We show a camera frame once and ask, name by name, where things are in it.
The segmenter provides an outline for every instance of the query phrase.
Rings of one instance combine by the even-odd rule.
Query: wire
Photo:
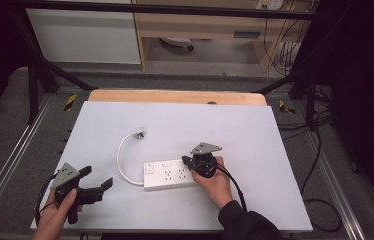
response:
[[[322,126],[326,123],[331,122],[331,120],[332,120],[332,116],[328,115],[328,116],[322,117],[318,121],[312,121],[310,124],[312,124],[312,125],[318,124],[318,125]],[[282,132],[282,131],[294,131],[294,130],[299,130],[299,129],[302,129],[302,128],[308,128],[309,127],[308,123],[297,123],[297,124],[279,123],[277,125],[278,125],[278,130],[280,130],[280,132]]]
[[[297,137],[297,136],[299,136],[300,134],[303,134],[303,133],[305,133],[305,132],[307,132],[307,131],[309,131],[309,130],[311,130],[311,129],[308,128],[308,129],[306,129],[305,131],[302,131],[302,132],[300,132],[300,133],[296,133],[296,134],[294,134],[294,135],[292,135],[292,136],[289,136],[289,137],[283,138],[282,140],[285,141],[285,140],[288,140],[288,139],[291,139],[291,138]]]
[[[268,28],[268,18],[265,18],[265,29],[264,29],[264,50],[265,50],[266,55],[267,55],[268,58],[269,58],[269,61],[271,62],[271,65],[274,66],[274,69],[275,69],[279,74],[283,75],[283,73],[280,72],[280,71],[278,70],[279,67],[274,63],[274,61],[272,61],[272,58],[271,58],[271,56],[269,55],[268,50],[267,50],[267,48],[266,48],[266,32],[267,32],[267,28]]]
[[[237,184],[236,180],[234,180],[234,177],[230,174],[230,172],[227,170],[227,168],[225,168],[222,164],[219,164],[219,163],[212,164],[212,163],[209,163],[209,162],[206,162],[206,161],[198,161],[198,162],[206,164],[206,165],[210,165],[210,166],[218,169],[219,171],[221,171],[225,175],[227,175],[227,177],[230,178],[231,181],[233,181],[234,185],[237,188],[237,193],[238,193],[239,198],[240,198],[241,207],[243,208],[244,211],[247,212],[247,206],[246,206],[246,201],[244,200],[243,192],[240,190],[239,185]]]
[[[325,200],[322,200],[322,199],[316,199],[316,198],[311,198],[311,199],[306,199],[306,200],[303,200],[304,203],[310,203],[310,202],[320,202],[320,203],[323,203],[327,206],[329,206],[331,209],[334,210],[334,212],[336,213],[339,221],[338,221],[338,224],[335,228],[333,229],[328,229],[328,228],[324,228],[324,227],[321,227],[320,225],[316,224],[315,222],[312,222],[311,221],[311,224],[318,228],[319,230],[322,230],[322,231],[325,231],[325,232],[337,232],[340,230],[340,228],[342,227],[342,220],[341,220],[341,217],[340,217],[340,214],[339,212],[337,211],[337,208],[335,206],[333,206],[333,204],[329,203],[328,201],[325,201]]]
[[[305,181],[304,181],[304,183],[303,183],[303,185],[302,185],[302,187],[300,189],[300,195],[302,195],[302,196],[303,196],[303,193],[305,191],[306,184],[308,183],[309,178],[311,177],[312,173],[314,172],[315,167],[316,167],[316,165],[318,163],[318,160],[319,160],[319,156],[321,154],[322,144],[321,144],[321,136],[320,136],[319,129],[318,129],[318,127],[319,127],[318,120],[319,120],[320,116],[322,114],[324,114],[325,112],[328,112],[328,110],[325,110],[325,111],[322,111],[322,112],[318,113],[317,118],[314,121],[314,123],[315,123],[315,125],[314,125],[314,127],[315,127],[315,133],[316,133],[317,139],[318,139],[318,148],[317,148],[317,154],[316,154],[315,160],[314,160],[314,162],[312,164],[311,170],[309,171],[308,175],[306,176]],[[322,231],[325,231],[325,232],[337,232],[337,231],[340,230],[340,228],[342,227],[341,216],[340,216],[340,213],[337,211],[337,209],[332,204],[330,204],[329,202],[327,202],[325,200],[321,200],[321,199],[305,199],[305,200],[303,200],[303,202],[304,203],[309,203],[309,202],[321,202],[321,203],[324,203],[324,204],[328,205],[330,208],[332,208],[334,210],[334,212],[337,215],[337,218],[339,219],[339,224],[334,229],[328,229],[328,228],[321,227],[320,225],[314,223],[311,220],[311,224],[313,226],[315,226],[316,228],[318,228],[318,229],[320,229]]]
[[[44,193],[46,192],[46,188],[47,186],[49,185],[50,181],[52,181],[53,179],[55,179],[57,176],[57,173],[54,174],[54,175],[51,175],[47,180],[46,182],[44,182],[43,186],[41,187],[41,190],[40,190],[40,193],[38,194],[38,197],[37,197],[37,202],[35,204],[35,207],[34,207],[34,211],[35,211],[35,223],[37,224],[38,226],[38,223],[40,222],[40,218],[41,218],[41,215],[40,215],[40,212],[43,211],[43,209],[41,209],[40,211],[40,204],[41,204],[41,200],[43,199],[44,197]]]
[[[289,26],[289,28],[287,28],[287,30],[284,32],[283,36],[281,37],[281,39],[284,39],[284,37],[287,35],[287,33],[290,31],[290,29],[296,24],[298,23],[299,20],[296,20],[295,22],[293,22],[292,25]],[[300,21],[300,24],[301,24],[301,27],[300,27],[300,30],[298,31],[298,36],[296,38],[296,42],[295,43],[283,43],[283,47],[281,49],[281,52],[280,52],[280,55],[279,55],[279,62],[280,64],[284,67],[284,75],[287,76],[287,66],[290,65],[290,69],[288,70],[289,72],[291,71],[291,67],[292,67],[292,55],[293,55],[293,50],[300,46],[301,44],[299,43],[300,42],[300,39],[302,38],[302,35],[303,33],[305,33],[304,31],[304,28],[305,26],[307,26],[309,23],[309,21]]]
[[[48,207],[48,206],[50,206],[50,205],[52,205],[52,204],[54,204],[54,203],[56,203],[56,201],[53,201],[53,202],[47,204],[46,206],[44,206],[44,207],[40,210],[40,212],[42,212],[44,209],[46,209],[46,207]]]
[[[129,179],[121,170],[121,166],[119,164],[119,155],[121,153],[122,145],[124,142],[131,136],[142,134],[142,130],[135,131],[133,133],[128,134],[124,139],[122,139],[121,144],[119,144],[118,153],[116,154],[116,165],[118,166],[119,173],[121,173],[122,177],[129,183],[135,185],[135,186],[144,186],[144,182],[136,182],[131,179]]]

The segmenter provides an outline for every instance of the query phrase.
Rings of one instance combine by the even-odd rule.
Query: white table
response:
[[[56,170],[65,162],[76,169],[91,165],[93,171],[81,179],[81,187],[97,187],[110,177],[114,186],[65,229],[222,230],[217,208],[200,187],[146,192],[123,180],[116,167],[118,146],[139,127],[145,127],[145,139],[127,140],[121,153],[124,172],[133,180],[142,181],[144,162],[180,158],[199,142],[212,143],[223,147],[215,155],[224,157],[249,210],[281,231],[312,230],[270,107],[132,102],[84,103]],[[238,199],[234,185],[232,192]]]

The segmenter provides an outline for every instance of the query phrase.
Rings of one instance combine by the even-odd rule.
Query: black sleeve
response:
[[[237,201],[225,205],[218,215],[224,227],[225,240],[277,240],[283,239],[277,227],[256,212],[245,212]]]

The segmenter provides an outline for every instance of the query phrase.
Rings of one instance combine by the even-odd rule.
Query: power outlet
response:
[[[144,188],[146,191],[194,185],[196,182],[181,159],[144,164]]]
[[[269,4],[270,10],[278,10],[281,8],[283,4],[283,0],[271,0],[271,4]]]
[[[256,9],[268,10],[271,5],[271,0],[259,0]]]

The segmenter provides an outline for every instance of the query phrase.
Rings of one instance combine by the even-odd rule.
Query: plug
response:
[[[135,132],[135,136],[137,139],[143,139],[144,138],[144,133],[145,133],[145,130],[143,127],[137,129]]]

